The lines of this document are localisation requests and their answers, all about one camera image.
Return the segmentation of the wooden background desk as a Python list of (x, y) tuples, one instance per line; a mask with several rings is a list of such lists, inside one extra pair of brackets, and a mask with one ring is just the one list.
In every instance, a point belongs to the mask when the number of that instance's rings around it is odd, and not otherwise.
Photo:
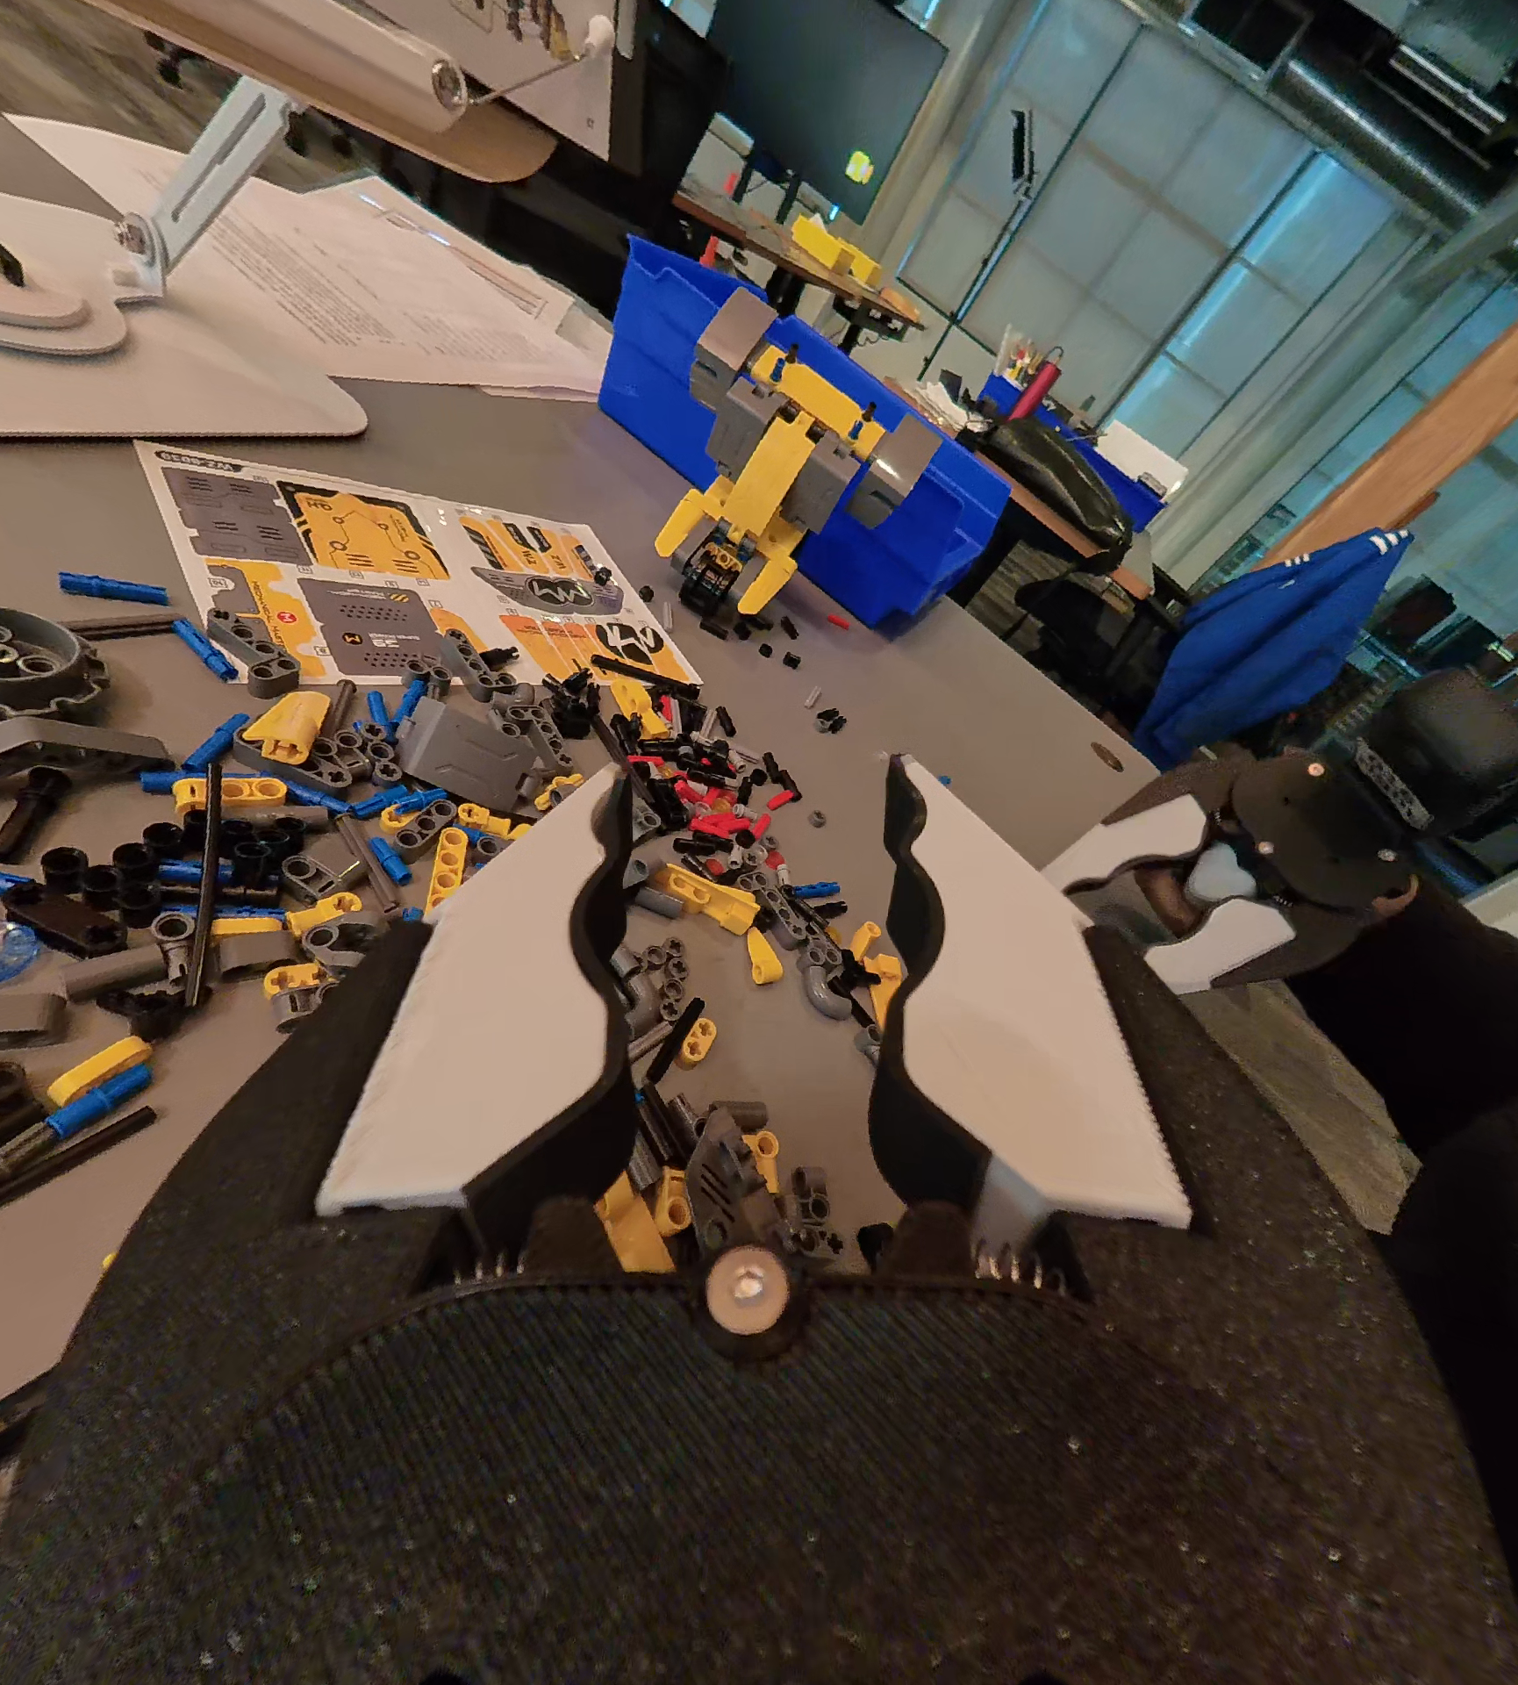
[(845, 321), (838, 340), (845, 352), (855, 350), (863, 332), (873, 332), (878, 340), (905, 340), (911, 329), (925, 325), (918, 306), (911, 306), (900, 290), (868, 284), (849, 269), (834, 269), (806, 251), (789, 230), (733, 201), (728, 194), (687, 184), (674, 194), (674, 208), (687, 222), (699, 224), (711, 238), (728, 242), (728, 251), (771, 262), (764, 290), (779, 315), (797, 315), (809, 289), (828, 290), (834, 315)]

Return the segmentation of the sticker sheet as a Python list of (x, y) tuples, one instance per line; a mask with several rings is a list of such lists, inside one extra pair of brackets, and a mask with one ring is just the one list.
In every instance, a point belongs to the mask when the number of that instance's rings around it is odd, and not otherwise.
[(415, 497), (228, 453), (136, 439), (139, 468), (196, 601), (198, 632), (300, 662), (304, 683), (392, 688), (443, 633), (517, 648), (526, 683), (606, 655), (698, 683), (670, 628), (586, 523)]

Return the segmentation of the blue storage bin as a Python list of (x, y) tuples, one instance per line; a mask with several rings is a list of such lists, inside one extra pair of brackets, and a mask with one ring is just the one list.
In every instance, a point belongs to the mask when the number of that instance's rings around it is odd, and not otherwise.
[[(979, 407), (992, 424), (992, 435), (999, 435), (1017, 407), (1024, 403), (1024, 386), (1005, 377), (1005, 374), (989, 374)], [(1075, 458), (1081, 458), (1086, 470), (1097, 474), (1107, 487), (1107, 497), (1117, 499), (1117, 506), (1128, 513), (1134, 529), (1144, 529), (1161, 511), (1165, 497), (1153, 488), (1153, 483), (1128, 474), (1100, 445), (1100, 435), (1087, 424), (1078, 424), (1070, 410), (1055, 407), (1050, 399), (1040, 399), (1034, 415), (1024, 421), (1030, 435), (1046, 435), (1066, 445)]]
[[(694, 359), (699, 337), (733, 298), (766, 307), (752, 284), (630, 238), (600, 410), (694, 488), (714, 487), (714, 410), (694, 394)], [(824, 529), (809, 533), (800, 548), (800, 571), (855, 621), (869, 628), (916, 621), (989, 552), (1010, 487), (828, 337), (794, 315), (771, 319), (766, 350), (782, 356), (789, 347), (800, 366), (828, 377), (855, 410), (873, 407), (878, 426), (916, 424), (937, 446), (916, 488), (878, 528), (849, 513), (855, 499), (849, 488)]]

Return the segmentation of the blue jacket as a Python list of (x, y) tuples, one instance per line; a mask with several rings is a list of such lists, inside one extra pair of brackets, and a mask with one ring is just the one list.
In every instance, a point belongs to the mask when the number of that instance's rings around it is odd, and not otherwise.
[(1313, 701), (1337, 681), (1407, 545), (1410, 529), (1374, 528), (1198, 601), (1134, 729), (1136, 751), (1174, 771)]

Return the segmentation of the printed paper sheets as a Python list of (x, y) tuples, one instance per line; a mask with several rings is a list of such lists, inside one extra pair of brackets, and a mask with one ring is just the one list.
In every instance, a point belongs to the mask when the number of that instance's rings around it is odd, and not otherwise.
[(248, 180), (163, 295), (139, 295), (119, 215), (151, 215), (183, 153), (11, 119), (105, 186), (84, 211), (0, 186), (0, 438), (356, 438), (335, 383), (596, 403), (602, 364), (549, 332), (382, 180), (294, 194)]

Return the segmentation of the person's right forearm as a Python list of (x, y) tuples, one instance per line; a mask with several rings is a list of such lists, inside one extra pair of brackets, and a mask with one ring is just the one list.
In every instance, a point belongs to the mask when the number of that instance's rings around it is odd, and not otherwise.
[(1414, 1157), (1518, 1099), (1518, 940), (1444, 886), (1414, 886), (1288, 993)]

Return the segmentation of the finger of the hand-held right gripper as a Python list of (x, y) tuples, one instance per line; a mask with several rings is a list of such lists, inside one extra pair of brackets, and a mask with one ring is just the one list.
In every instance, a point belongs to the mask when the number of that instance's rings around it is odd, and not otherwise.
[(1216, 819), (1233, 808), (1238, 763), (1187, 763), (1136, 790), (1057, 853), (1042, 877), (1078, 907), (1153, 907), (1141, 874), (1172, 874), (1187, 907), (1238, 898), (1238, 860)]
[(1188, 935), (1150, 944), (1148, 968), (1174, 994), (1216, 989), (1226, 975), (1294, 944), (1295, 928), (1273, 901), (1226, 898)]

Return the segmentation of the black bag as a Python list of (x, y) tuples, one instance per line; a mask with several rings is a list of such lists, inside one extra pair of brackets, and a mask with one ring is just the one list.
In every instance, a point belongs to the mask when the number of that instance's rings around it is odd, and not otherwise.
[(1040, 497), (1057, 515), (1100, 545), (1092, 566), (1114, 571), (1134, 545), (1134, 523), (1086, 451), (1040, 411), (1010, 415), (982, 435), (979, 451), (1019, 488)]

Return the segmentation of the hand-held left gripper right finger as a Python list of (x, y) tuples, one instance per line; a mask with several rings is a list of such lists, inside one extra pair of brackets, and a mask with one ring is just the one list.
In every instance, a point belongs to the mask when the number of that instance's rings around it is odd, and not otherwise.
[(922, 760), (883, 773), (891, 994), (869, 1152), (905, 1205), (975, 1250), (1027, 1255), (1055, 1216), (1191, 1227), (1075, 905)]

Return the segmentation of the yellow toy vehicle model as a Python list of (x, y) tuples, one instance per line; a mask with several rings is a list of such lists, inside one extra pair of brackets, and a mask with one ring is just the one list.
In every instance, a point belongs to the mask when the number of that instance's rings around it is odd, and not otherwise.
[(764, 616), (794, 579), (800, 541), (838, 506), (868, 529), (896, 515), (948, 445), (916, 411), (883, 429), (869, 403), (773, 347), (773, 321), (764, 298), (740, 290), (699, 332), (690, 394), (714, 415), (718, 478), (690, 488), (655, 536), (684, 577), (681, 601), (718, 633)]

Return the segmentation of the black monitor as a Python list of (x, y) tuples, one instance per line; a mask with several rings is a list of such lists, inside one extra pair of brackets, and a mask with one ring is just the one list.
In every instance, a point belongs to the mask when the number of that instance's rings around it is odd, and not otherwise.
[(782, 176), (863, 222), (925, 104), (948, 43), (891, 2), (718, 2), (718, 113)]

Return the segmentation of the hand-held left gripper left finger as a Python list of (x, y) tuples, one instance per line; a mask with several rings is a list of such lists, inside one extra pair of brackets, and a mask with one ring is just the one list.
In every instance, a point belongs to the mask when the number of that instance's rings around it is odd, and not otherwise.
[(627, 856), (630, 785), (606, 766), (423, 921), (320, 1216), (454, 1210), (621, 1083), (610, 911), (625, 911)]

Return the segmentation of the pile of toy building pieces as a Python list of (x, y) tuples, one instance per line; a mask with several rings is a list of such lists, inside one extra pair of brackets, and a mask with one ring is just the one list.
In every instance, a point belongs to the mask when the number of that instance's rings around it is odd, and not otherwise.
[(181, 766), (155, 737), (0, 718), (0, 1205), (151, 1128), (152, 1048), (212, 993), (258, 982), (278, 1034), (308, 1023), (392, 921), (443, 911), (583, 795), (586, 736), (630, 795), (625, 901), (741, 935), (752, 985), (797, 975), (878, 1053), (900, 968), (873, 921), (834, 931), (844, 884), (788, 860), (788, 824), (824, 816), (698, 683), (600, 653), (529, 688), (520, 653), (446, 632), (397, 710), (365, 692), (352, 725), (354, 683), (300, 689), (228, 615), (208, 641), (258, 658), (263, 708)]

